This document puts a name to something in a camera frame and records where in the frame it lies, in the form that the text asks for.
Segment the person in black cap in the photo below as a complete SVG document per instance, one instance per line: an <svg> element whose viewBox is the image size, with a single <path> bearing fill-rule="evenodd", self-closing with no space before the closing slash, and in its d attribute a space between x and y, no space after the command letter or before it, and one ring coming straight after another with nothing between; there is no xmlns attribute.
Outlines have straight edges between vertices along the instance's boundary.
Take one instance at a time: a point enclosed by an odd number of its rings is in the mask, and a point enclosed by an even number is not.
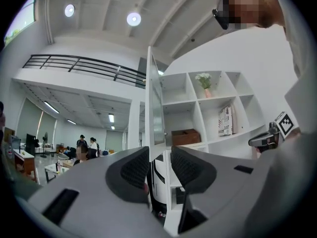
<svg viewBox="0 0 317 238"><path fill-rule="evenodd" d="M84 138L85 138L84 135L80 135L80 139L77 141L76 145L81 146L84 144L84 145L88 146L87 142L84 140Z"/></svg>

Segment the black mesh panel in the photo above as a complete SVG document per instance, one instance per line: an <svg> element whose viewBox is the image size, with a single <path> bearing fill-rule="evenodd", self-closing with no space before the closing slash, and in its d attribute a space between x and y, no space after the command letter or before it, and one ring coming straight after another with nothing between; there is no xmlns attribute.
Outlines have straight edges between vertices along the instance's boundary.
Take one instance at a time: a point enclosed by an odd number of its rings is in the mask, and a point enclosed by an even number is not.
<svg viewBox="0 0 317 238"><path fill-rule="evenodd" d="M138 157L124 164L121 169L121 176L129 184L137 188L144 188L144 180L149 169L149 155L144 152Z"/></svg>

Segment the fluorescent light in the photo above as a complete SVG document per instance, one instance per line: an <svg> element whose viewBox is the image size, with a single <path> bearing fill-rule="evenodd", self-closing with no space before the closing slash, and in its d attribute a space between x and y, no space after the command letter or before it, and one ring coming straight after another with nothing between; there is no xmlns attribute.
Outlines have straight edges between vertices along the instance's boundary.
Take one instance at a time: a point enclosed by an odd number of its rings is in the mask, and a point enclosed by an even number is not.
<svg viewBox="0 0 317 238"><path fill-rule="evenodd" d="M53 109L56 113L59 114L59 112L58 112L55 108L53 108L48 102L44 101L44 103L45 103L48 107L50 107L51 109Z"/></svg>
<svg viewBox="0 0 317 238"><path fill-rule="evenodd" d="M137 12L132 12L127 16L127 22L130 26L137 26L141 23L141 15Z"/></svg>
<svg viewBox="0 0 317 238"><path fill-rule="evenodd" d="M67 121L72 123L72 124L76 124L75 122L71 121L70 119L67 119Z"/></svg>
<svg viewBox="0 0 317 238"><path fill-rule="evenodd" d="M113 114L109 114L109 121L114 122L114 115Z"/></svg>
<svg viewBox="0 0 317 238"><path fill-rule="evenodd" d="M75 7L72 4L69 4L68 6L66 6L65 8L65 15L66 17L71 17L75 12Z"/></svg>

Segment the window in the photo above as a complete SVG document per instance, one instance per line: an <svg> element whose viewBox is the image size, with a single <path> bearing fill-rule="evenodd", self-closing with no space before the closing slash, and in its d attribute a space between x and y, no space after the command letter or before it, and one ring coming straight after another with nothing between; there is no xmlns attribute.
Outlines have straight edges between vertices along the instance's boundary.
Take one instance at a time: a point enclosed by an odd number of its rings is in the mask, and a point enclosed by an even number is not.
<svg viewBox="0 0 317 238"><path fill-rule="evenodd" d="M4 37L4 44L7 45L25 27L34 22L34 2L27 0L12 21Z"/></svg>

